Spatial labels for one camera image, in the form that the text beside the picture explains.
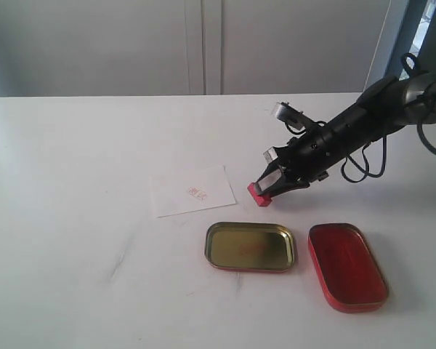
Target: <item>tin lid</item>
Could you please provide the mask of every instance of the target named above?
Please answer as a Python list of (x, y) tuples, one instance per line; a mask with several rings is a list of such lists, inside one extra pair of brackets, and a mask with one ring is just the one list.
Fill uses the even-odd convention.
[(206, 234), (205, 257), (220, 269), (281, 272), (294, 251), (291, 232), (276, 224), (219, 222)]
[(355, 226), (316, 225), (310, 229), (308, 244), (323, 293), (334, 309), (358, 313), (386, 302), (386, 281)]

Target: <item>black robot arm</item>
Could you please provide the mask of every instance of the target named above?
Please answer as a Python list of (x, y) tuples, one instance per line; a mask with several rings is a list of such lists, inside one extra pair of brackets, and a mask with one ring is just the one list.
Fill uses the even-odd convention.
[[(412, 60), (413, 67), (407, 65)], [(357, 101), (328, 123), (315, 122), (288, 103), (278, 103), (274, 116), (294, 134), (287, 146), (271, 147), (264, 153), (268, 166), (260, 178), (250, 184), (249, 191), (260, 206), (267, 206), (273, 196), (290, 190), (308, 188), (310, 183), (327, 178), (327, 169), (343, 159), (350, 160), (367, 177), (381, 177), (386, 166), (387, 135), (406, 125), (417, 125), (425, 146), (436, 154), (423, 134), (423, 124), (436, 124), (436, 74), (422, 71), (416, 57), (403, 56), (409, 78), (383, 78), (369, 87)], [(350, 154), (383, 139), (383, 164), (378, 173), (357, 164)]]

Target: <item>table surface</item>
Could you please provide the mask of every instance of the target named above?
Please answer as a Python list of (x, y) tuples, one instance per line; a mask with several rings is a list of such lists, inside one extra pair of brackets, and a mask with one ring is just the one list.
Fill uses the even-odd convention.
[[(414, 127), (388, 138), (381, 179), (349, 184), (337, 165), (266, 208), (246, 190), (289, 139), (275, 102), (329, 120), (357, 96), (0, 99), (0, 348), (436, 348), (436, 157)], [(368, 155), (374, 171), (381, 144)], [(151, 174), (218, 164), (236, 205), (153, 217)], [(285, 225), (298, 265), (212, 268), (219, 221)], [(324, 222), (365, 233), (390, 285), (382, 309), (325, 301), (307, 248)]]

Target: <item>gold tin tray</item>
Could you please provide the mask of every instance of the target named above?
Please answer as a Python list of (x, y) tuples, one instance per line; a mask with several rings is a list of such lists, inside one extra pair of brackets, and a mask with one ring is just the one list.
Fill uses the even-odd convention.
[(296, 250), (282, 225), (218, 222), (207, 231), (205, 257), (219, 269), (277, 273), (294, 264)]

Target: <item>white paper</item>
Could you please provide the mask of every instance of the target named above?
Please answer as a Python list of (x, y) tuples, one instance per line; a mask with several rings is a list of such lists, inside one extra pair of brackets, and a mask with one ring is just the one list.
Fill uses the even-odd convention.
[(151, 177), (150, 192), (155, 217), (235, 204), (223, 166)]

